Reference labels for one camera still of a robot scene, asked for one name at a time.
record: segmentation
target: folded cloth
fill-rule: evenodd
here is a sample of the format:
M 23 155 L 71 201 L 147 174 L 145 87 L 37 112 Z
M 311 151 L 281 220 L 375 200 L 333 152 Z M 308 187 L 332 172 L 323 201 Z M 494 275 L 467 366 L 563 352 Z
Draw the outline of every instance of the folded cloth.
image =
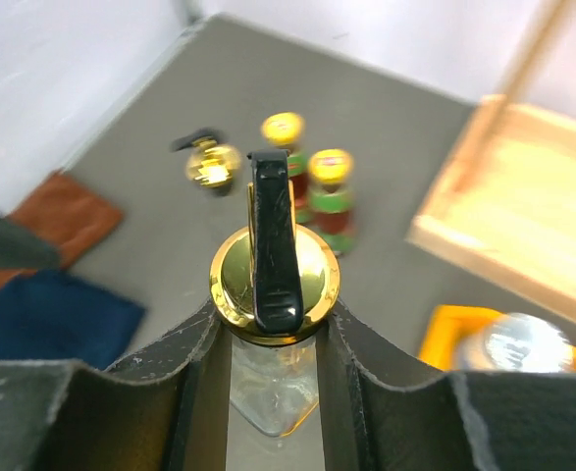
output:
M 145 309 L 57 270 L 0 288 L 0 360 L 77 358 L 104 369 L 129 345 Z

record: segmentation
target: silver lid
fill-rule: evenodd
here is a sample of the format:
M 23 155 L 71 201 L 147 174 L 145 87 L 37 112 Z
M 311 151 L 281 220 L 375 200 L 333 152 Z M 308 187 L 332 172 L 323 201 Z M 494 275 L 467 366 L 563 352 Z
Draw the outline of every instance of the silver lid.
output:
M 499 370 L 558 373 L 573 364 L 573 348 L 562 330 L 528 314 L 512 313 L 495 322 L 484 346 Z

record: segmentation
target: pour spout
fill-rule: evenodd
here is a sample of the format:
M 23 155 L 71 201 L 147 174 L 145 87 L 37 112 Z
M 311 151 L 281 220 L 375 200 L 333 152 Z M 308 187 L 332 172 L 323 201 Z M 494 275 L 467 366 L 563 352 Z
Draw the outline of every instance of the pour spout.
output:
M 255 322 L 266 335 L 292 334 L 303 323 L 304 307 L 288 152 L 257 151 L 248 158 L 252 165 L 248 229 Z

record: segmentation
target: wooden stick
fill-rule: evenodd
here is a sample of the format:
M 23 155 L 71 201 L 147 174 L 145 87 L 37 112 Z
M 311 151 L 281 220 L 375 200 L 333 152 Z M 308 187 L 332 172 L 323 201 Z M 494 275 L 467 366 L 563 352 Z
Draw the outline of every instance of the wooden stick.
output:
M 512 72 L 506 75 L 500 92 L 502 99 L 496 106 L 486 110 L 490 115 L 486 116 L 483 121 L 485 127 L 480 131 L 469 133 L 460 145 L 458 152 L 459 159 L 464 162 L 460 166 L 463 172 L 453 182 L 453 191 L 463 190 L 472 182 L 477 168 L 482 163 L 482 154 L 486 145 L 501 124 L 508 105 L 516 100 L 527 87 L 546 57 L 551 42 L 557 38 L 560 28 L 566 23 L 570 17 L 569 13 L 575 7 L 576 0 L 551 0 L 543 5 L 544 11 L 540 19 L 536 21 L 537 25 L 525 40 L 511 69 Z

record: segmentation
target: orange tray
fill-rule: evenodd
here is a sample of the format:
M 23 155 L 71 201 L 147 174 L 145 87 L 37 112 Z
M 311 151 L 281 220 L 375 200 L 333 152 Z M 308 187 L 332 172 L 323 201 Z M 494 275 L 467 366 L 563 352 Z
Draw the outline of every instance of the orange tray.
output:
M 441 370 L 450 370 L 458 343 L 492 322 L 501 314 L 486 307 L 439 306 L 427 328 L 418 358 Z M 573 347 L 576 371 L 576 347 Z

